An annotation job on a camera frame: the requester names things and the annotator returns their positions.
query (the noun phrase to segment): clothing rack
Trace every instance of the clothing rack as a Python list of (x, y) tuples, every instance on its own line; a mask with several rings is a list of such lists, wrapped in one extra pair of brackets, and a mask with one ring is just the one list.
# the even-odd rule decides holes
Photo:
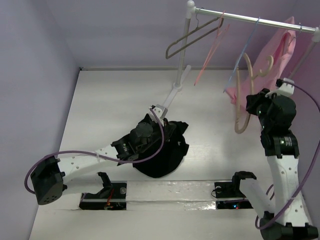
[[(298, 64), (295, 66), (294, 70), (292, 71), (289, 78), (292, 78), (293, 75), (297, 72), (297, 70), (300, 68), (304, 60), (307, 58), (307, 56), (311, 53), (312, 49), (315, 47), (316, 43), (320, 42), (320, 29), (319, 27), (308, 27), (308, 26), (302, 26), (302, 25), (295, 25), (295, 24), (289, 24), (285, 22), (279, 22), (279, 21), (272, 21), (272, 20), (266, 20), (266, 19), (258, 19), (256, 17), (250, 17), (250, 16), (242, 16), (227, 12), (220, 12), (220, 11), (212, 11), (207, 10), (203, 8), (195, 7), (195, 2), (192, 0), (187, 1), (187, 11), (186, 11), (186, 18), (184, 23), (184, 30), (183, 30), (183, 36), (186, 36), (189, 33), (189, 27), (190, 27), (190, 21), (193, 14), (203, 14), (203, 15), (210, 15), (210, 16), (216, 16), (221, 17), (223, 15), (224, 19), (232, 19), (242, 22), (248, 22), (248, 23), (256, 23), (258, 21), (258, 24), (260, 25), (266, 25), (276, 28), (282, 28), (282, 29), (288, 29), (288, 30), (294, 30), (304, 33), (310, 33), (313, 34), (312, 43), (309, 45), (307, 50), (305, 51), (304, 55), (301, 57)], [(185, 47), (187, 45), (187, 37), (183, 39), (181, 48)], [(184, 61), (185, 61), (185, 53), (186, 48), (182, 49), (180, 51), (180, 58), (179, 58), (179, 65), (178, 65), (178, 72), (176, 76), (176, 82), (174, 83), (173, 87), (180, 89), (181, 86), (181, 76), (183, 72), (184, 67)]]

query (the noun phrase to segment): wall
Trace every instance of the wall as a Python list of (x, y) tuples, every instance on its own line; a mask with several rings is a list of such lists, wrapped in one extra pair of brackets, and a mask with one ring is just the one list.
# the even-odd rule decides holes
[[(61, 27), (75, 59), (81, 67), (175, 66), (179, 55), (165, 58), (169, 44), (183, 34), (187, 0), (46, 0)], [(296, 0), (195, 0), (195, 5), (210, 10), (284, 21)], [(212, 16), (199, 15), (199, 24)], [(211, 66), (233, 67), (254, 28), (252, 23), (225, 20), (230, 29), (212, 58)], [(195, 18), (190, 29), (197, 25)], [(196, 37), (209, 25), (196, 33)], [(276, 31), (259, 26), (247, 52), (252, 60)], [(190, 46), (185, 62), (202, 66), (215, 33)]]
[(0, 2), (0, 239), (29, 239), (36, 198), (23, 185), (59, 149), (79, 68), (42, 0)]
[[(297, 23), (304, 26), (317, 27), (320, 25), (320, 1), (299, 0), (293, 9), (292, 15)], [(304, 50), (311, 41), (310, 34), (301, 34), (296, 41), (294, 55), (292, 56), (287, 70), (293, 69)], [(310, 92), (320, 102), (320, 68), (319, 68), (320, 45), (315, 46), (310, 56), (293, 77), (293, 80)], [(296, 102), (297, 115), (293, 121), (292, 131), (299, 142), (299, 178), (302, 180), (309, 168), (312, 157), (315, 153), (320, 136), (320, 114), (314, 102), (298, 89), (295, 90), (293, 99)], [(320, 157), (311, 173), (311, 176), (302, 192), (306, 200), (311, 218), (314, 224), (320, 229)]]

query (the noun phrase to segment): beige hanger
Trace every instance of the beige hanger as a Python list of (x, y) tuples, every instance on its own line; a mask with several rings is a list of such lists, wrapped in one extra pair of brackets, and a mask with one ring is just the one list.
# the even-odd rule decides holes
[[(271, 70), (272, 66), (274, 65), (274, 57), (269, 55), (266, 57), (266, 60), (268, 61), (268, 68), (266, 70), (259, 70), (259, 72), (254, 75), (253, 73), (253, 69), (252, 69), (252, 65), (251, 65), (251, 61), (250, 58), (248, 56), (248, 54), (244, 53), (243, 57), (245, 59), (247, 68), (248, 68), (248, 72), (249, 72), (249, 76), (250, 76), (250, 81), (251, 81), (251, 85), (250, 85), (250, 94), (253, 95), (255, 94), (254, 91), (254, 80), (257, 77), (265, 77)], [(249, 121), (250, 121), (250, 114), (248, 112), (245, 113), (245, 121), (243, 124), (243, 127), (241, 129), (239, 129), (239, 121), (240, 121), (240, 116), (241, 116), (241, 111), (240, 111), (240, 72), (239, 72), (239, 68), (236, 69), (236, 102), (235, 102), (235, 123), (234, 123), (234, 131), (237, 134), (242, 134), (248, 127)]]

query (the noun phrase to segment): metal rod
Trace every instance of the metal rod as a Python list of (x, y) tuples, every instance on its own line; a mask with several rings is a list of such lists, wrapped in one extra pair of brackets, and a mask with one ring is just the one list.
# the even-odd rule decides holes
[[(186, 18), (185, 22), (184, 22), (184, 30), (183, 30), (183, 36), (187, 35), (189, 32), (189, 27), (190, 27), (190, 18)], [(182, 45), (181, 47), (184, 47), (185, 45), (187, 45), (187, 39), (188, 37), (184, 38), (182, 40)], [(178, 66), (178, 72), (176, 75), (176, 81), (175, 81), (175, 87), (176, 88), (180, 88), (181, 87), (181, 76), (182, 76), (182, 71), (183, 71), (183, 67), (184, 67), (184, 63), (185, 63), (185, 53), (186, 53), (186, 48), (183, 49), (180, 52), (180, 59), (179, 59), (179, 66)]]
[[(211, 11), (203, 8), (196, 8), (195, 12), (198, 14), (211, 15), (211, 16), (217, 16), (217, 17), (221, 17), (221, 15), (223, 14), (224, 19), (233, 19), (233, 20), (239, 20), (239, 21), (249, 22), (249, 23), (256, 23), (258, 21), (258, 18), (256, 17), (242, 16), (242, 15), (231, 14), (226, 12), (223, 13), (220, 11)], [(316, 31), (315, 27), (300, 26), (300, 25), (294, 25), (294, 24), (289, 24), (285, 22), (261, 19), (261, 18), (258, 24), (278, 27), (278, 28), (288, 29), (288, 30), (301, 31), (304, 33), (311, 33), (311, 34), (315, 33)]]
[(314, 47), (316, 46), (317, 42), (311, 42), (310, 45), (308, 46), (308, 48), (306, 49), (306, 51), (304, 52), (303, 56), (300, 58), (299, 62), (297, 63), (297, 65), (294, 67), (293, 71), (291, 72), (289, 79), (292, 80), (292, 78), (294, 77), (294, 75), (296, 74), (296, 72), (299, 70), (299, 68), (301, 67), (301, 65), (304, 63), (304, 61), (306, 60), (306, 58), (309, 56), (309, 54), (311, 53), (311, 51), (314, 49)]

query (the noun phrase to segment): white table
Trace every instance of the white table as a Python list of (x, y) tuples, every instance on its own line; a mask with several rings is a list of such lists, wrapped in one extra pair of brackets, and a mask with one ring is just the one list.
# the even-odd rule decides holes
[[(169, 121), (189, 124), (184, 137), (190, 148), (178, 169), (168, 176), (153, 179), (129, 164), (115, 167), (111, 162), (110, 167), (101, 171), (105, 171), (112, 181), (128, 181), (129, 185), (146, 189), (150, 184), (161, 186), (162, 181), (229, 180), (237, 171), (250, 171), (258, 177), (263, 188), (272, 183), (260, 143), (259, 121), (253, 117), (243, 134), (234, 132), (234, 106), (223, 93), (231, 71), (205, 71), (194, 87), (198, 73), (189, 73), (183, 90), (177, 94), (166, 115)], [(164, 102), (176, 74), (171, 70), (81, 71), (60, 150), (94, 151), (118, 140), (145, 116), (148, 106)], [(174, 202), (181, 200), (176, 192)], [(155, 202), (163, 200), (151, 191), (144, 191), (140, 197)], [(190, 200), (195, 197), (196, 193), (190, 191)], [(214, 199), (210, 196), (204, 201)], [(77, 209), (78, 202), (79, 195), (74, 194), (40, 206), (30, 239), (261, 239), (260, 232), (254, 227), (256, 215), (252, 209), (185, 210), (162, 205), (160, 209), (140, 206), (127, 211), (83, 211)]]

